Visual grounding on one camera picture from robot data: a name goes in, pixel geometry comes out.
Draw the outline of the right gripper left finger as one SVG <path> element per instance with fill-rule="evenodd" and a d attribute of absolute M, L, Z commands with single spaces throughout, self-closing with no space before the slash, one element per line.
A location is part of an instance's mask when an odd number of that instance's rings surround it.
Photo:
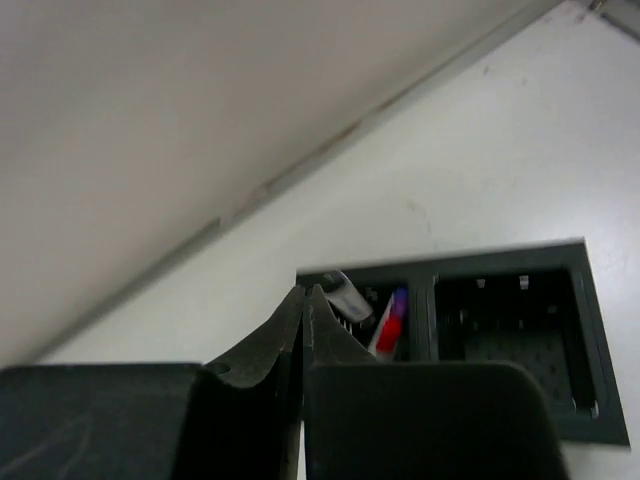
<path fill-rule="evenodd" d="M 292 479 L 305 292 L 206 364 L 58 364 L 1 373 L 5 479 Z"/>

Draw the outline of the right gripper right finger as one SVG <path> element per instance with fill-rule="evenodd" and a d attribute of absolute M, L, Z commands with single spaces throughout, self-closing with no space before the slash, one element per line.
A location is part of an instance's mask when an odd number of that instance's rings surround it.
<path fill-rule="evenodd" d="M 377 361 L 307 294 L 304 440 L 310 479 L 565 479 L 542 392 L 504 362 Z"/>

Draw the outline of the red capped marker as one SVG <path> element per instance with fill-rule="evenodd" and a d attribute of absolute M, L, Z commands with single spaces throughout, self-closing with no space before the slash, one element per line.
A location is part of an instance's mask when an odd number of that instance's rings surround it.
<path fill-rule="evenodd" d="M 400 320 L 391 315 L 391 304 L 393 297 L 389 300 L 383 312 L 381 320 L 376 327 L 373 337 L 368 345 L 368 351 L 379 361 L 391 361 L 394 356 L 403 333 L 404 319 Z"/>

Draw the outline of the black capped marker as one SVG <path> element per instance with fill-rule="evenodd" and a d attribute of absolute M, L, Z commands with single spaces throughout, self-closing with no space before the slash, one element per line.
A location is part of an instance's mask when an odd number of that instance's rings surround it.
<path fill-rule="evenodd" d="M 368 328 L 374 324 L 373 308 L 342 271 L 332 270 L 322 273 L 321 287 L 328 302 L 348 322 L 361 328 Z"/>

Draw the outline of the purple capped marker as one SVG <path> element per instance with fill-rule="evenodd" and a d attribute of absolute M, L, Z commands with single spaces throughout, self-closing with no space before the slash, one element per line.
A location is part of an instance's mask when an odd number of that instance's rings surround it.
<path fill-rule="evenodd" d="M 406 287 L 400 287 L 393 293 L 391 315 L 403 320 L 409 307 L 409 291 Z"/>

